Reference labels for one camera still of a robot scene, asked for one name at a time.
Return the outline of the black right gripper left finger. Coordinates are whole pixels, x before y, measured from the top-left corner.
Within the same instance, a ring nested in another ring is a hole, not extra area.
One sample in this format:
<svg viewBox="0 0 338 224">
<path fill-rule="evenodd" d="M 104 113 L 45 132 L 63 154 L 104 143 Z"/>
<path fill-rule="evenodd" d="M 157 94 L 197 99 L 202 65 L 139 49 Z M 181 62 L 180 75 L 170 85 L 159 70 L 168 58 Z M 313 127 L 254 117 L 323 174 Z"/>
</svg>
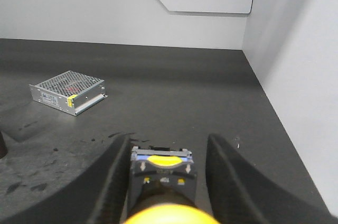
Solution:
<svg viewBox="0 0 338 224">
<path fill-rule="evenodd" d="M 128 190 L 131 143 L 119 135 L 75 180 L 2 223 L 119 223 Z"/>
</svg>

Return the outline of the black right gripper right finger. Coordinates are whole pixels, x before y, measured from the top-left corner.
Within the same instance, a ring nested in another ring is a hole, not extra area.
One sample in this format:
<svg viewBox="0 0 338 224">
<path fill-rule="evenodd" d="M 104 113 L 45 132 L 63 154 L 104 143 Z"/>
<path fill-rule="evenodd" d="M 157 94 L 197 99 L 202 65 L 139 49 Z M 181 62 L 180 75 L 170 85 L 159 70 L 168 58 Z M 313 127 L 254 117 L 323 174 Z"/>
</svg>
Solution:
<svg viewBox="0 0 338 224">
<path fill-rule="evenodd" d="M 268 179 L 218 134 L 208 136 L 205 176 L 219 223 L 337 223 Z"/>
</svg>

